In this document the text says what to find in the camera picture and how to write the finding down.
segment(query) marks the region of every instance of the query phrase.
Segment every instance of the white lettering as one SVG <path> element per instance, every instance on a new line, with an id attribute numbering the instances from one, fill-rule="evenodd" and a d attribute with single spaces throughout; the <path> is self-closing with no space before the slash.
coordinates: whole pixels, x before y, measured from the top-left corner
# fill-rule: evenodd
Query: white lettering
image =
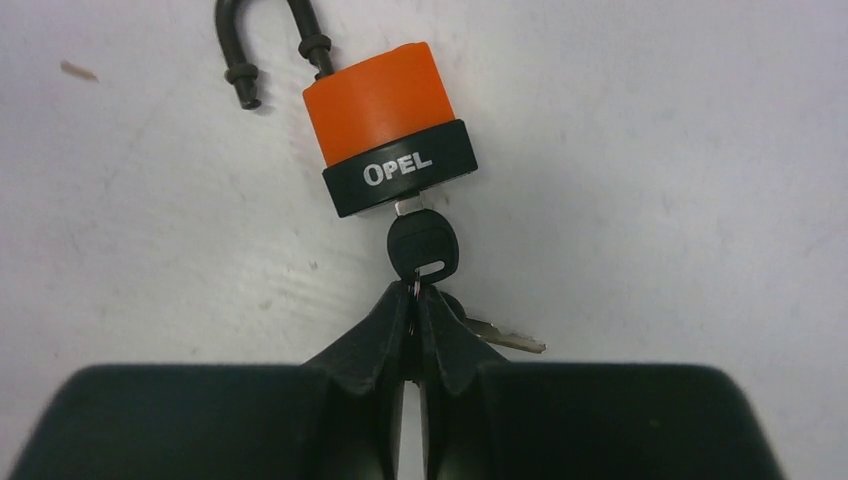
<path id="1" fill-rule="evenodd" d="M 427 160 L 426 162 L 421 161 L 421 155 L 418 155 L 418 152 L 412 154 L 412 158 L 415 159 L 415 168 L 416 170 L 421 170 L 424 167 L 429 167 L 433 164 L 432 160 Z"/>
<path id="2" fill-rule="evenodd" d="M 377 185 L 383 182 L 383 170 L 380 169 L 379 165 L 368 165 L 367 167 L 365 167 L 363 175 L 365 176 L 365 183 L 371 185 L 372 187 L 376 187 Z"/>
<path id="3" fill-rule="evenodd" d="M 383 171 L 386 172 L 386 180 L 391 180 L 392 173 L 397 171 L 397 162 L 394 160 L 389 160 L 388 162 L 384 163 Z"/>
<path id="4" fill-rule="evenodd" d="M 401 175 L 406 175 L 407 173 L 415 171 L 415 164 L 412 162 L 412 155 L 404 155 L 398 158 L 398 165 L 400 165 Z"/>

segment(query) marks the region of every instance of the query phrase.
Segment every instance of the silver key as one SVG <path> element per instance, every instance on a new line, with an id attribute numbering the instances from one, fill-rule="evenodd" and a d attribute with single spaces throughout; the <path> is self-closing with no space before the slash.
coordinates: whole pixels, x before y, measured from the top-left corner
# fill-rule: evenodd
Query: silver key
<path id="1" fill-rule="evenodd" d="M 480 337 L 480 339 L 486 343 L 514 348 L 516 350 L 530 353 L 542 353 L 548 348 L 542 342 L 525 337 L 524 335 L 507 330 L 503 327 L 498 327 L 493 323 L 483 322 L 481 320 L 468 317 L 466 317 L 462 323 L 468 327 L 473 334 Z"/>

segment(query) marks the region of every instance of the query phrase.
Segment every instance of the scratched surface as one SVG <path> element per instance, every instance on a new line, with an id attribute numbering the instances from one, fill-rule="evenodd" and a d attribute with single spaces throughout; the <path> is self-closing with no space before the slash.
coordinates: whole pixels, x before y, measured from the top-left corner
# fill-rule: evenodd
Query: scratched surface
<path id="1" fill-rule="evenodd" d="M 338 65 L 433 47 L 481 165 L 428 195 L 470 312 L 546 360 L 716 365 L 791 477 L 844 478 L 848 3 L 316 2 Z M 0 471 L 78 368 L 301 362 L 392 280 L 390 209 L 333 213 L 285 3 L 245 23 L 258 115 L 210 2 L 0 2 Z"/>

